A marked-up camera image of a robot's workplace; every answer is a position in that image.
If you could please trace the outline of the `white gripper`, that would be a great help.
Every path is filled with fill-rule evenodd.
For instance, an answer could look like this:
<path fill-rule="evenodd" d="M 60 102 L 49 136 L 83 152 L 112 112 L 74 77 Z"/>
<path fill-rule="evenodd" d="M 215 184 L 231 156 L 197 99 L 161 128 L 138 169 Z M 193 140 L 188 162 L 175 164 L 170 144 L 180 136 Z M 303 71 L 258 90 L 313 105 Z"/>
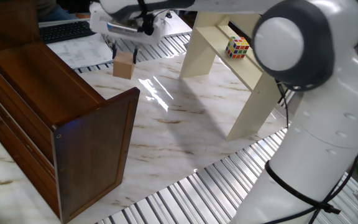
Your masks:
<path fill-rule="evenodd" d="M 89 6 L 90 28 L 93 32 L 127 39 L 141 44 L 157 44 L 164 35 L 164 4 L 162 1 L 95 1 Z M 111 46 L 112 59 L 117 45 Z M 132 54 L 137 63 L 138 48 Z"/>

